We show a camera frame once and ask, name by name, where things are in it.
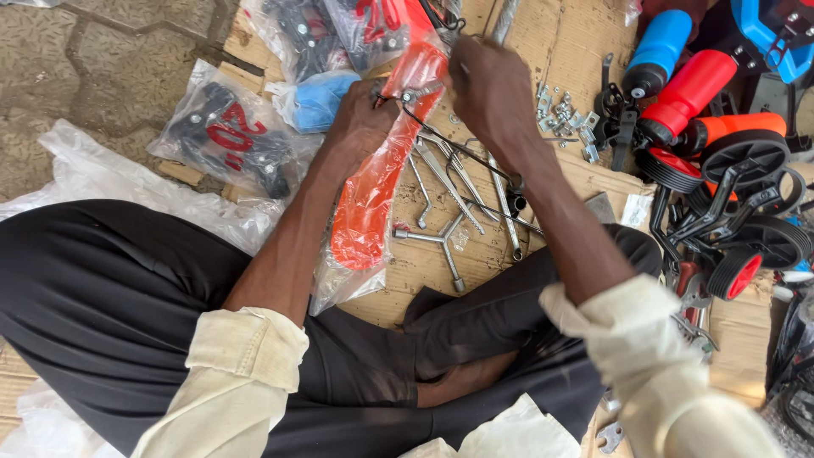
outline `black wheel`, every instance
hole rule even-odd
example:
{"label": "black wheel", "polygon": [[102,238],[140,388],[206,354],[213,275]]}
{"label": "black wheel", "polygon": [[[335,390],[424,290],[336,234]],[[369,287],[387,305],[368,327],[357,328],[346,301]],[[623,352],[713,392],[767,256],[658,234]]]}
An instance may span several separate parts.
{"label": "black wheel", "polygon": [[724,171],[747,158],[760,167],[741,176],[735,188],[765,180],[789,161],[789,147],[783,136],[773,130],[741,130],[717,139],[701,153],[701,173],[717,184]]}
{"label": "black wheel", "polygon": [[726,245],[748,245],[763,254],[761,266],[782,271],[796,266],[812,251],[812,241],[799,227],[769,216],[753,216]]}
{"label": "black wheel", "polygon": [[733,300],[755,277],[762,261],[763,255],[756,249],[729,250],[712,271],[707,292],[725,301]]}
{"label": "black wheel", "polygon": [[636,165],[657,184],[683,194],[690,194],[704,181],[695,166],[659,148],[639,150]]}
{"label": "black wheel", "polygon": [[[746,199],[753,194],[764,191],[773,186],[778,186],[781,193],[786,194],[783,197],[783,201],[760,207],[755,211],[755,214],[763,216],[780,216],[799,207],[806,195],[805,178],[803,178],[803,176],[797,170],[790,169],[789,167],[783,167],[780,170],[780,173],[774,175],[772,178],[773,179],[752,183],[747,187],[738,189],[736,191],[737,198],[740,201],[746,201]],[[788,190],[787,192],[783,192],[784,187],[786,186],[785,184],[783,186],[781,184],[786,180],[790,182],[790,187],[786,188]]]}
{"label": "black wheel", "polygon": [[[695,188],[695,191],[685,196],[689,209],[693,210],[698,216],[707,212],[712,205],[712,194],[706,183]],[[737,200],[729,200],[724,207],[724,216],[731,217],[737,212],[741,203]]]}

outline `forearm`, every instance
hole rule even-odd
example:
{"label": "forearm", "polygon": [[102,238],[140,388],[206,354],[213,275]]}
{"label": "forearm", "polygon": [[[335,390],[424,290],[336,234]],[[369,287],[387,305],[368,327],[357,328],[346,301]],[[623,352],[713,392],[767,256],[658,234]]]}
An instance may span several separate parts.
{"label": "forearm", "polygon": [[224,309],[263,307],[302,326],[322,233],[337,191],[354,170],[341,146],[323,146],[300,191],[235,284]]}
{"label": "forearm", "polygon": [[523,194],[534,210],[568,296],[580,304],[636,272],[562,174],[554,150],[536,138],[516,147]]}

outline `red water bottle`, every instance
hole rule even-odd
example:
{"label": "red water bottle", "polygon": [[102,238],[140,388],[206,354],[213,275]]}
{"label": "red water bottle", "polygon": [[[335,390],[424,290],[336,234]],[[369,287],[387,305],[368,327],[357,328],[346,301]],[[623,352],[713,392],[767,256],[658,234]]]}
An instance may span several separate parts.
{"label": "red water bottle", "polygon": [[639,130],[659,146],[670,144],[735,75],[737,64],[715,50],[699,51],[641,114]]}

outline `cream shirt sleeve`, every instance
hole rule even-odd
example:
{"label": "cream shirt sleeve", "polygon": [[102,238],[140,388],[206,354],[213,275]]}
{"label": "cream shirt sleeve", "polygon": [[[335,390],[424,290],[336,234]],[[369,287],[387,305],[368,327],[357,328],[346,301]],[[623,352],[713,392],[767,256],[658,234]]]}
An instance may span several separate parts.
{"label": "cream shirt sleeve", "polygon": [[186,359],[190,373],[132,457],[259,457],[297,391],[308,346],[305,331],[275,311],[202,314]]}
{"label": "cream shirt sleeve", "polygon": [[757,414],[709,387],[700,350],[686,345],[671,314],[675,294],[639,275],[579,309],[562,284],[540,295],[560,332],[584,339],[622,403],[619,419],[639,458],[780,458]]}

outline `black trousers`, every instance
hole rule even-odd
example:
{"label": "black trousers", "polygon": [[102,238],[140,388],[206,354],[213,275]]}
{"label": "black trousers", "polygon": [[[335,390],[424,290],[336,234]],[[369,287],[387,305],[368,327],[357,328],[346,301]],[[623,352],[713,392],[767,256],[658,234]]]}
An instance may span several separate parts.
{"label": "black trousers", "polygon": [[[650,237],[608,231],[638,271],[657,275]],[[118,200],[0,222],[0,253],[0,333],[125,455],[186,378],[198,316],[220,308],[251,261],[200,227]],[[581,440],[605,388],[584,344],[561,335],[537,304],[557,280],[542,249],[464,297],[422,289],[404,333],[336,307],[308,317],[300,391],[264,456],[396,457],[438,437],[457,448],[524,392]],[[415,407],[416,374],[430,379],[511,350],[517,359],[491,388]]]}

